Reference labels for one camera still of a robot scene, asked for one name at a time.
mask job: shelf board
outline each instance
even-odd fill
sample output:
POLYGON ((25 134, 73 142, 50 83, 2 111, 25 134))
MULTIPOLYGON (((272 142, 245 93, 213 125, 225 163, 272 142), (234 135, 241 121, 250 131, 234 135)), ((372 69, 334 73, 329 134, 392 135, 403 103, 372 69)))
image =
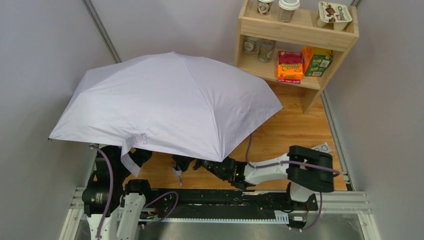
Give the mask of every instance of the shelf board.
MULTIPOLYGON (((258 60, 258 55, 240 53, 237 67, 267 81, 277 82, 277 53, 281 49, 275 49, 270 62, 263 63, 258 60)), ((321 89, 320 77, 303 77, 299 83, 280 82, 282 84, 294 85, 308 89, 321 89)))
POLYGON ((332 30, 331 24, 317 26, 317 10, 297 9, 290 23, 278 21, 280 7, 271 6, 269 15, 257 13, 256 1, 248 1, 240 14, 240 34, 280 42, 313 46, 345 52, 359 37, 356 8, 350 7, 353 21, 343 31, 332 30))

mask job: gray wall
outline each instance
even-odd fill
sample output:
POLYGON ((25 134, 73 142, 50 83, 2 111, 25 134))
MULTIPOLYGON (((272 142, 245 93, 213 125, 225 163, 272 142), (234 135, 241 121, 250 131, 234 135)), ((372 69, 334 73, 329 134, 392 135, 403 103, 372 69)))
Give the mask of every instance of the gray wall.
MULTIPOLYGON (((178 52, 228 64, 234 62, 237 19, 243 1, 92 0, 123 61, 178 52)), ((278 0, 274 1, 272 7, 278 8, 278 0)), ((301 0, 300 7, 318 11, 320 1, 301 0)), ((337 0, 346 5, 351 1, 337 0)))
POLYGON ((327 87, 349 173, 384 240, 424 236, 422 9, 363 0, 359 40, 327 87))
POLYGON ((93 152, 47 137, 112 58, 80 0, 2 0, 0 23, 0 239, 57 239, 93 152))

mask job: open umbrella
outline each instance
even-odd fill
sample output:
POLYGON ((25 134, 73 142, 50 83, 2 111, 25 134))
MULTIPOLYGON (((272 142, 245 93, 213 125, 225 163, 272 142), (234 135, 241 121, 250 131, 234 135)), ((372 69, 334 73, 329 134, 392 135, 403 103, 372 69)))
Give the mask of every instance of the open umbrella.
POLYGON ((267 83, 234 66, 174 52, 87 71, 51 139, 222 162, 282 105, 267 83))

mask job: gray floor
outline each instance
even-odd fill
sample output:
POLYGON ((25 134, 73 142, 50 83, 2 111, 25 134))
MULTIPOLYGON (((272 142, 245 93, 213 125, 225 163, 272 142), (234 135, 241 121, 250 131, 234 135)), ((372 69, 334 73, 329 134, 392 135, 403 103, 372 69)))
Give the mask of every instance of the gray floor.
MULTIPOLYGON (((311 214, 310 222, 315 216, 311 214)), ((89 240, 88 225, 82 221, 75 240, 89 240)), ((294 232, 285 225, 241 223, 164 222, 140 230, 139 240, 363 240, 356 214, 322 215, 310 230, 294 232)))

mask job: reese's box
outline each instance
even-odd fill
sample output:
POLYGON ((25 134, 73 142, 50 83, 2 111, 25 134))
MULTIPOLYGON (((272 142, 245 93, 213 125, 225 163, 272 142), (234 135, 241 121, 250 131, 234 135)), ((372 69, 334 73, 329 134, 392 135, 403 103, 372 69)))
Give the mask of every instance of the reese's box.
POLYGON ((306 46, 301 53, 303 55, 303 74, 306 77, 321 77, 333 60, 330 49, 306 46))
POLYGON ((302 54, 291 51, 278 51, 277 81, 300 84, 303 77, 302 54))

